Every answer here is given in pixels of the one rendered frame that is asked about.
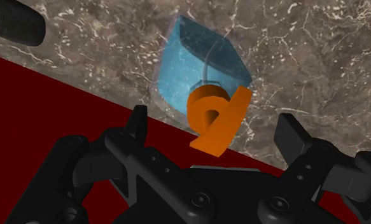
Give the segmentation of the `red robot stand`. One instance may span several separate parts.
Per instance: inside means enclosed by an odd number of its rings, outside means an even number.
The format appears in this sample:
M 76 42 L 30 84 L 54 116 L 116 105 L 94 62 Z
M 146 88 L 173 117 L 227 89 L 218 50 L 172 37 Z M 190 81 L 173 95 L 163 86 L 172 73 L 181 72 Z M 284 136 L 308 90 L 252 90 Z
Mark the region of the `red robot stand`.
M 38 171 L 56 140 L 83 135 L 94 141 L 110 127 L 123 127 L 130 109 L 0 58 L 0 224 Z M 257 168 L 275 176 L 284 171 L 226 150 L 214 157 L 189 147 L 193 134 L 148 119 L 146 146 L 154 146 L 180 168 L 191 165 Z M 339 195 L 319 203 L 346 224 L 360 224 Z M 94 184 L 83 201 L 90 224 L 111 224 L 127 208 L 109 181 Z

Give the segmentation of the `black rounded cylinder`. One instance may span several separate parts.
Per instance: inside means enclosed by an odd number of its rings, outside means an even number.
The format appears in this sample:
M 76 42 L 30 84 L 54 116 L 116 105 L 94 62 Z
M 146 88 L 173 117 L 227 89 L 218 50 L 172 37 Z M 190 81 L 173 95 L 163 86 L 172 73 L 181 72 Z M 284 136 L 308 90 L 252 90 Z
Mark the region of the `black rounded cylinder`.
M 9 41 L 39 46 L 45 39 L 44 17 L 17 0 L 0 0 L 0 37 Z

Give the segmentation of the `blue soap dispenser orange pump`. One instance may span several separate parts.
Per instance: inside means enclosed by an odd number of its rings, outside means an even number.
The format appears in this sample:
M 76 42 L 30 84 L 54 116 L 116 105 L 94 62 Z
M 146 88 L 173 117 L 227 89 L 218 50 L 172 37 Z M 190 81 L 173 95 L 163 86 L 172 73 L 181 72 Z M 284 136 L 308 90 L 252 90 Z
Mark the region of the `blue soap dispenser orange pump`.
M 150 93 L 163 112 L 198 133 L 190 147 L 219 157 L 246 116 L 251 82 L 226 37 L 179 15 L 169 26 Z

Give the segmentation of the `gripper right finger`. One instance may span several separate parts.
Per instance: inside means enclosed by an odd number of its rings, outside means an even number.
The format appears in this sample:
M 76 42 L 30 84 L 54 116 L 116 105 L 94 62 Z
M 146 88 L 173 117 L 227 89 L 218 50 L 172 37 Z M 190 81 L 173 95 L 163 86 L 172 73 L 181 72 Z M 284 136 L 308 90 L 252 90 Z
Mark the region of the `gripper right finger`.
M 371 224 L 371 151 L 347 156 L 311 137 L 290 113 L 279 115 L 274 142 L 288 168 L 259 201 L 262 224 L 345 224 L 318 205 L 325 192 L 340 195 L 360 224 Z

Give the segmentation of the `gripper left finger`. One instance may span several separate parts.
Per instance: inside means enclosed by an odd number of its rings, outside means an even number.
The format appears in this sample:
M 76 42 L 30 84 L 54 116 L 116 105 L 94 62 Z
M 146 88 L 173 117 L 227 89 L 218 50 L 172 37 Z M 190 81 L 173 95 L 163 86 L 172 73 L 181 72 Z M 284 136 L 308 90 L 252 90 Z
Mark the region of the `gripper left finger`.
M 213 224 L 216 200 L 153 147 L 145 147 L 147 108 L 124 127 L 58 139 L 5 224 L 89 224 L 83 200 L 108 180 L 128 204 L 112 224 Z

